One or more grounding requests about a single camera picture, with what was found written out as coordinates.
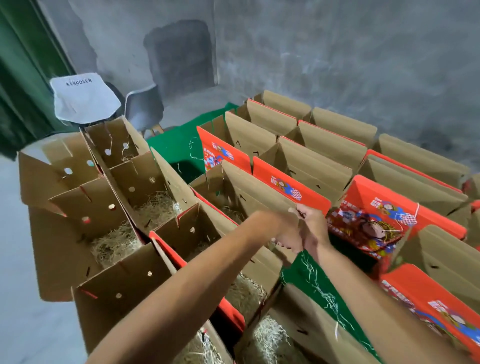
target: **gray chair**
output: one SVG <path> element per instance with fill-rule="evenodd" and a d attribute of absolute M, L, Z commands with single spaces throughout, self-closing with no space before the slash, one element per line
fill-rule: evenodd
<path fill-rule="evenodd" d="M 129 92 L 125 98 L 125 117 L 143 136 L 147 130 L 163 133 L 163 103 L 157 85 Z"/>

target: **concrete floor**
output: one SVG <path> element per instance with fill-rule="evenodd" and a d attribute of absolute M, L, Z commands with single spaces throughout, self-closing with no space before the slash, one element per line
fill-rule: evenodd
<path fill-rule="evenodd" d="M 181 125 L 227 102 L 245 98 L 221 87 L 188 95 L 165 108 L 161 125 Z M 46 161 L 40 141 L 25 152 Z M 48 303 L 38 296 L 27 207 L 20 200 L 18 163 L 0 157 L 0 362 L 81 364 L 86 353 L 73 303 Z"/>

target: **person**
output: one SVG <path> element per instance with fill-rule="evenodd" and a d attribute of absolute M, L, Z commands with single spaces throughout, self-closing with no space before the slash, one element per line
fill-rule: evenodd
<path fill-rule="evenodd" d="M 290 212 L 253 213 L 127 314 L 86 364 L 170 363 L 209 319 L 241 269 L 272 239 L 310 253 L 384 364 L 471 363 L 332 247 L 321 211 L 297 205 Z"/>

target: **gray floor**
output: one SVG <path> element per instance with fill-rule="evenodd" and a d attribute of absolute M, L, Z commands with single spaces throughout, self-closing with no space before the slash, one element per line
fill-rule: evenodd
<path fill-rule="evenodd" d="M 164 128 L 181 125 L 201 113 L 241 103 L 243 96 L 221 87 L 184 97 L 166 107 Z M 38 142 L 26 152 L 45 160 Z M 47 303 L 37 291 L 26 206 L 20 201 L 18 163 L 0 157 L 0 363 L 81 364 L 86 360 L 73 303 Z"/>

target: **curtain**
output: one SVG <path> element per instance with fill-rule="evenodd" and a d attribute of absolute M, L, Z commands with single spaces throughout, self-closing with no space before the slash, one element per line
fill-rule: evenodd
<path fill-rule="evenodd" d="M 35 0 L 0 1 L 0 154 L 78 130 L 55 117 L 49 80 L 74 74 Z"/>

